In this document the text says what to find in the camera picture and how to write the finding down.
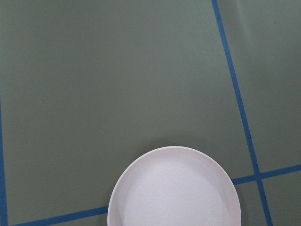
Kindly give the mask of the brown paper table cover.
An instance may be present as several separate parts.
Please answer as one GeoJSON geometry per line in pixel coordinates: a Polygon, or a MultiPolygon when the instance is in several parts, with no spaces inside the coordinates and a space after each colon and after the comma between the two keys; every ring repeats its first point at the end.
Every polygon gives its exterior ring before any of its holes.
{"type": "Polygon", "coordinates": [[[3,0],[0,223],[104,226],[162,146],[215,159],[244,226],[301,223],[298,0],[3,0]]]}

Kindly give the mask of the pink plate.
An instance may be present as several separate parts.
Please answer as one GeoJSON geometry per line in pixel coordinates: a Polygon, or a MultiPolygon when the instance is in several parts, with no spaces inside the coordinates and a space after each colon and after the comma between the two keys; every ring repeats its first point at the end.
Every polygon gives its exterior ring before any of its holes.
{"type": "Polygon", "coordinates": [[[226,171],[187,147],[152,150],[132,162],[112,191],[110,226],[239,226],[241,207],[226,171]]]}

